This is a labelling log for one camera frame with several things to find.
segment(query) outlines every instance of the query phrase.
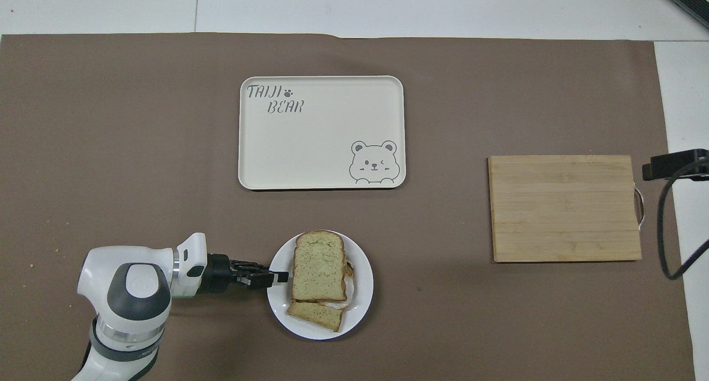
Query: white tray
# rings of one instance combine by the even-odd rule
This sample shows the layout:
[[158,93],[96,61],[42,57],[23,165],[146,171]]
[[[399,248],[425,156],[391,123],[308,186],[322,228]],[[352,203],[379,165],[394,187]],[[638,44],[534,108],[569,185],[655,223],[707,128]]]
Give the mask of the white tray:
[[253,76],[241,85],[246,189],[393,188],[406,177],[394,76]]

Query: bear cartoon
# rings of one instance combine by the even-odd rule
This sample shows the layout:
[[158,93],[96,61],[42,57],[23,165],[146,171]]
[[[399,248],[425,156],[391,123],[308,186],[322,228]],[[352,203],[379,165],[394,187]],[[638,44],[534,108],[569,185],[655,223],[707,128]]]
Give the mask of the bear cartoon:
[[352,164],[350,176],[356,180],[355,184],[394,184],[400,168],[394,153],[397,144],[385,141],[381,146],[368,146],[362,141],[352,144]]

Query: toast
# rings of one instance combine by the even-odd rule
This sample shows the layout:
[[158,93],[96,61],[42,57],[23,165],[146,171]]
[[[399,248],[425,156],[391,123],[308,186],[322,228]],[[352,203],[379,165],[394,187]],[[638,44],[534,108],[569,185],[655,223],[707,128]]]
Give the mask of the toast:
[[294,301],[345,301],[347,255],[342,237],[314,230],[296,240],[293,257]]
[[337,333],[342,323],[342,311],[341,308],[332,308],[322,303],[293,301],[286,313]]

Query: white floor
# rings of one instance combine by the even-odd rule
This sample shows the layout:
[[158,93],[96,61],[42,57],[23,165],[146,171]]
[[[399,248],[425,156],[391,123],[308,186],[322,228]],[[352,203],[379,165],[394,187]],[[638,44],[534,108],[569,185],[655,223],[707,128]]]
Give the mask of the white floor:
[[[194,31],[654,40],[670,151],[709,148],[709,30],[669,0],[0,0],[4,34]],[[708,188],[674,189],[685,258],[709,238]],[[709,257],[684,283],[696,378],[709,381]]]

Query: cutting board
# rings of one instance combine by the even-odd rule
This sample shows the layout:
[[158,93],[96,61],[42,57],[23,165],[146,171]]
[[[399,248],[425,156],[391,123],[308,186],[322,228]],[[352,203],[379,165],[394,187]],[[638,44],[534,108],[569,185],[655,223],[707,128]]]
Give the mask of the cutting board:
[[639,260],[630,156],[488,159],[496,262]]

